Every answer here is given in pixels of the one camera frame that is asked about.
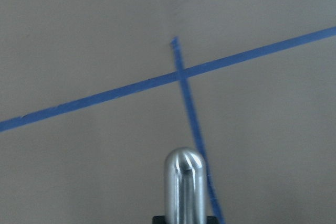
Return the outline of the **steel handle utensil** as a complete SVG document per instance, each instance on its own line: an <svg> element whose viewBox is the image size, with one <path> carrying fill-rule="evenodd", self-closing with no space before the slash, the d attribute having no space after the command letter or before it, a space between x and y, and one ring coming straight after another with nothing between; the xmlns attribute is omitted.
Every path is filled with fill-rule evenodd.
<svg viewBox="0 0 336 224"><path fill-rule="evenodd" d="M164 163L166 223L206 223L206 164L189 147L169 153Z"/></svg>

